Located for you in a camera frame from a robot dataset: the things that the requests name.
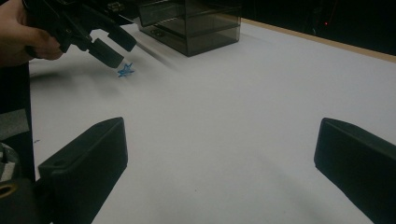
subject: transparent container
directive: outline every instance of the transparent container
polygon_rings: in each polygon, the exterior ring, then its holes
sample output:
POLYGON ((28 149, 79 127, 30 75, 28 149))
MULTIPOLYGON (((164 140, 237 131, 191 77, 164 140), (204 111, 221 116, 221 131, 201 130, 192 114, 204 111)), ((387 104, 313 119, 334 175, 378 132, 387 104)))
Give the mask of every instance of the transparent container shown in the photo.
POLYGON ((239 40, 242 0, 129 0, 139 30, 186 56, 239 40))

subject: white table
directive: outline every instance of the white table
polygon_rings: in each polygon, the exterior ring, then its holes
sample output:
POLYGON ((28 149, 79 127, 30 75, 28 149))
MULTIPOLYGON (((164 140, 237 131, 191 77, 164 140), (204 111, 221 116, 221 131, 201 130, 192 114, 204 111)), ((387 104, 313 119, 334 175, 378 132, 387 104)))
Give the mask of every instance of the white table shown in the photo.
POLYGON ((31 62, 37 165, 125 119, 128 168, 93 223, 371 223, 313 158, 325 117, 396 143, 396 63, 248 23, 191 58, 125 29, 127 78, 76 48, 31 62))

